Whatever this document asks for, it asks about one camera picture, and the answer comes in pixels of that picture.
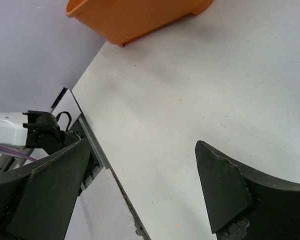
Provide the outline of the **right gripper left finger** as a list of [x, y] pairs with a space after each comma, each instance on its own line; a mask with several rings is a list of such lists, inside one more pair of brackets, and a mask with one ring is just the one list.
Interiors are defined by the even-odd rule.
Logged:
[[0, 240], [63, 240], [87, 164], [84, 140], [0, 173]]

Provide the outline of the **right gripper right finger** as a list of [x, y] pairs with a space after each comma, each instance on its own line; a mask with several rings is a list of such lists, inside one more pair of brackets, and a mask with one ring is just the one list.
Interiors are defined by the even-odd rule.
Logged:
[[300, 240], [300, 183], [266, 174], [200, 140], [195, 157], [219, 240]]

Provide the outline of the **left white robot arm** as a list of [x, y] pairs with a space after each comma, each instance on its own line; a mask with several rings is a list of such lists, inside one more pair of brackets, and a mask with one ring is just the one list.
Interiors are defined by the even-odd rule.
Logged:
[[81, 139], [69, 127], [61, 130], [60, 115], [50, 112], [0, 112], [0, 153], [33, 161], [17, 148], [43, 149], [51, 155]]

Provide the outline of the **orange plastic bin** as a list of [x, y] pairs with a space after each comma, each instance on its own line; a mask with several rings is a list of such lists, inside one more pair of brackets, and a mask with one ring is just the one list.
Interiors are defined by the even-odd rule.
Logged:
[[113, 45], [126, 43], [187, 15], [198, 16], [213, 0], [70, 0], [65, 15]]

